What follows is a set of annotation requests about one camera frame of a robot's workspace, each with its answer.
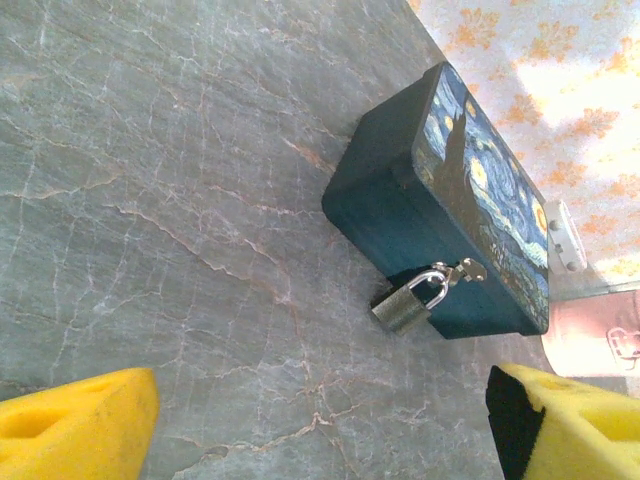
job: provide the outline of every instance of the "floral wallpaper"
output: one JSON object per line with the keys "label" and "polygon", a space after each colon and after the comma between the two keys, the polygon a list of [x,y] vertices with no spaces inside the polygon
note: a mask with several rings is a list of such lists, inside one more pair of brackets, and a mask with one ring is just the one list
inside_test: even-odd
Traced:
{"label": "floral wallpaper", "polygon": [[590,263],[640,280],[640,0],[409,0]]}

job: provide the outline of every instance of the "box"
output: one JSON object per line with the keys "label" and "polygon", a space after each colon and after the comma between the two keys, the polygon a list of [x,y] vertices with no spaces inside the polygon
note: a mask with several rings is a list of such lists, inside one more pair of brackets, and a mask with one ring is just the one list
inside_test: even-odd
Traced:
{"label": "box", "polygon": [[[395,287],[434,262],[471,257],[432,312],[446,338],[546,332],[543,199],[460,79],[443,62],[364,115],[325,191],[326,216]],[[416,295],[426,303],[433,289]]]}

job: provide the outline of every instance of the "gray marble countertop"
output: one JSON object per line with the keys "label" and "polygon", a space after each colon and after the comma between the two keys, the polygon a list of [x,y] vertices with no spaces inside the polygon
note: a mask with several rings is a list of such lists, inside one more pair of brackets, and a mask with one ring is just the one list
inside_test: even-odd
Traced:
{"label": "gray marble countertop", "polygon": [[492,364],[398,338],[320,198],[440,51],[403,0],[4,2],[0,394],[153,367],[143,479],[496,479]]}

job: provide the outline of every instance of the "silver padlock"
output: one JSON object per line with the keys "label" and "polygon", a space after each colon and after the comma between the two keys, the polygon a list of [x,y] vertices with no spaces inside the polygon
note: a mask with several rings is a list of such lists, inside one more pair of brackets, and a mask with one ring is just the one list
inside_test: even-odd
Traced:
{"label": "silver padlock", "polygon": [[[440,286],[438,295],[426,305],[412,291],[422,282],[436,283]],[[444,300],[448,292],[448,275],[438,270],[426,270],[381,302],[373,305],[372,311],[385,327],[392,332],[404,335],[418,323],[428,320],[431,309]]]}

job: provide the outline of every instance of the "starry night painting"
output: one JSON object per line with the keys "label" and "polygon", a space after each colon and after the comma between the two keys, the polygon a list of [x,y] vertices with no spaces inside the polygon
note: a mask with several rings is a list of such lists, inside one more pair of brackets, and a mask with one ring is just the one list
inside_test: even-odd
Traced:
{"label": "starry night painting", "polygon": [[485,252],[522,308],[545,325],[549,287],[541,198],[448,64],[417,144],[425,140],[414,157],[421,181]]}

